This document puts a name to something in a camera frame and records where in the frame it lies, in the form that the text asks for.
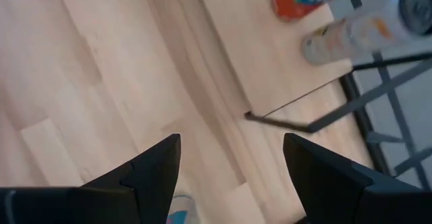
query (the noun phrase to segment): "metal frame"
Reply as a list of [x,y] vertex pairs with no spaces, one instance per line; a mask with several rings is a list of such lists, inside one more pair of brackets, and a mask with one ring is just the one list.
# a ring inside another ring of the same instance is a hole
[[367,103],[379,98],[380,96],[387,94],[388,92],[392,91],[396,87],[406,83],[407,81],[419,76],[423,72],[427,71],[428,69],[432,68],[432,53],[422,53],[418,55],[412,55],[407,57],[401,57],[397,59],[387,59],[383,60],[380,63],[365,63],[362,65],[355,65],[352,69],[352,71],[349,73],[365,69],[375,69],[380,67],[388,67],[392,65],[400,65],[403,63],[412,63],[416,61],[423,61],[419,65],[416,65],[415,67],[409,69],[408,71],[395,76],[392,78],[389,82],[383,83],[379,85],[378,87],[364,93],[363,95],[359,96],[356,99],[353,99],[346,103],[345,105],[342,105],[341,107],[338,107],[337,109],[333,110],[332,112],[314,120],[310,123],[296,123],[293,121],[283,121],[279,119],[273,119],[270,117],[265,116],[259,116],[255,115],[252,111],[247,112],[244,117],[248,121],[255,121],[259,123],[264,123],[267,125],[273,125],[281,128],[286,128],[290,130],[296,130],[299,132],[305,132],[305,133],[315,133],[319,130],[329,126],[330,124],[334,123],[335,121],[341,119],[342,117],[357,111],[361,108],[363,108]]

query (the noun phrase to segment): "can lid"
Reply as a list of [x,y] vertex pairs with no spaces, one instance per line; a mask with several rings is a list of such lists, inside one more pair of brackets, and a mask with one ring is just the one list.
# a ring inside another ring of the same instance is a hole
[[432,33],[432,0],[400,0],[399,10],[409,31],[421,36]]

